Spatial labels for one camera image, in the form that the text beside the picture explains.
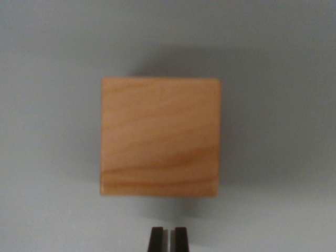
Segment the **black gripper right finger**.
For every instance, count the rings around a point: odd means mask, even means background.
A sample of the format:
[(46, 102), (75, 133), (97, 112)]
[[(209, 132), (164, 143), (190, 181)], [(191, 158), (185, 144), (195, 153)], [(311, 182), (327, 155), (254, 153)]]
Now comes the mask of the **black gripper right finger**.
[(176, 227), (170, 231), (170, 252), (189, 252), (186, 227)]

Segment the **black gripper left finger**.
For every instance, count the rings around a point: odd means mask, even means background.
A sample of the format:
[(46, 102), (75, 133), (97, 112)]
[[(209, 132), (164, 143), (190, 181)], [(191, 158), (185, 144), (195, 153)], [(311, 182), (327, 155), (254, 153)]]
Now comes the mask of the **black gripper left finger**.
[(168, 252), (169, 231), (163, 227), (152, 227), (147, 252)]

